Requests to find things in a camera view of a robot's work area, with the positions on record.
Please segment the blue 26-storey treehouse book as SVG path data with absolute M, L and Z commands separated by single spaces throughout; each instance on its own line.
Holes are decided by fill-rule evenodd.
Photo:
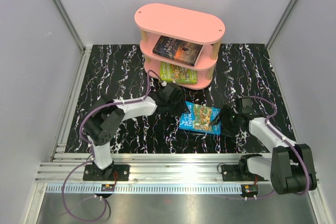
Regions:
M 211 126 L 210 123 L 218 116 L 220 109 L 191 102 L 185 102 L 189 110 L 181 115 L 179 129 L 213 135 L 221 134 L 221 125 Z

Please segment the yellow-green 65-storey treehouse book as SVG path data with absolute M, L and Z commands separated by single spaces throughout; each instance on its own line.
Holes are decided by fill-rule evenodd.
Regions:
M 197 84 L 197 72 L 195 70 L 161 62 L 160 77 L 167 82 L 180 84 Z

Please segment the dark tale of two cities book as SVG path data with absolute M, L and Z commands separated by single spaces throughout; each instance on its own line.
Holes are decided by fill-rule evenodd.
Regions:
M 160 36 L 152 52 L 156 55 L 193 67 L 197 63 L 202 50 L 203 45 L 172 37 Z

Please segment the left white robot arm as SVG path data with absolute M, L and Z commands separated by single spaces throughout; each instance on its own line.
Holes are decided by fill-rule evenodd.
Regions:
M 110 142 L 122 122 L 165 112 L 175 117 L 189 112 L 184 99 L 184 90 L 172 82 L 136 99 L 100 98 L 80 126 L 80 136 L 88 141 L 92 153 L 92 163 L 86 164 L 83 179 L 110 180 L 120 172 L 120 166 L 116 165 L 111 157 Z

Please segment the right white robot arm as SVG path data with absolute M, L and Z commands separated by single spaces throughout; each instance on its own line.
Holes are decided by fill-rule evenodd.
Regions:
M 286 137 L 270 122 L 270 116 L 258 115 L 253 109 L 253 96 L 235 100 L 235 107 L 224 105 L 210 126 L 221 125 L 221 134 L 233 137 L 246 130 L 271 152 L 270 158 L 261 154 L 241 156 L 234 173 L 243 180 L 262 177 L 271 182 L 279 194 L 304 195 L 317 187 L 312 150 Z

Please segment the pink three-tier shelf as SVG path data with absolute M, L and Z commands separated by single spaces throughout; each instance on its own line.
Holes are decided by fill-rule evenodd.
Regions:
M 186 88 L 200 90 L 208 87 L 213 79 L 221 39 L 225 33 L 224 23 L 216 16 L 175 6 L 152 3 L 140 7 L 134 20 L 141 31 L 140 49 L 144 54 L 144 69 L 158 78 L 162 62 L 191 69 L 197 73 L 196 84 Z M 202 45 L 196 63 L 192 66 L 153 52 L 161 36 L 169 40 L 179 39 Z

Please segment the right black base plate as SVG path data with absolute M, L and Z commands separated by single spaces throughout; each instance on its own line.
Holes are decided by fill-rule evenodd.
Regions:
M 255 177 L 253 175 L 243 175 L 240 172 L 238 165 L 222 164 L 220 166 L 220 171 L 222 175 L 222 180 L 224 182 L 255 181 Z

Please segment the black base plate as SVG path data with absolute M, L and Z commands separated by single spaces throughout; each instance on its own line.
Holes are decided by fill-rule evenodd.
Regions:
M 255 177 L 253 175 L 243 175 L 240 172 L 238 165 L 222 164 L 220 166 L 220 171 L 222 175 L 222 180 L 224 182 L 255 181 Z
M 84 181 L 115 181 L 129 180 L 130 165 L 112 164 L 106 169 L 99 169 L 95 164 L 86 165 L 83 174 Z

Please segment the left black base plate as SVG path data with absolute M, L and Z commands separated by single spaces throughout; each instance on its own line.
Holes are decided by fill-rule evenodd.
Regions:
M 95 164 L 86 165 L 83 174 L 84 181 L 115 181 L 129 180 L 130 165 L 112 164 L 106 169 L 99 169 Z

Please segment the aluminium mounting rail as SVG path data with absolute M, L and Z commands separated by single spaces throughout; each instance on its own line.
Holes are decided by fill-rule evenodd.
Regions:
M 51 162 L 41 163 L 36 183 L 61 183 L 85 153 L 56 153 Z M 220 184 L 220 163 L 236 164 L 242 154 L 112 154 L 116 164 L 130 165 L 130 184 Z

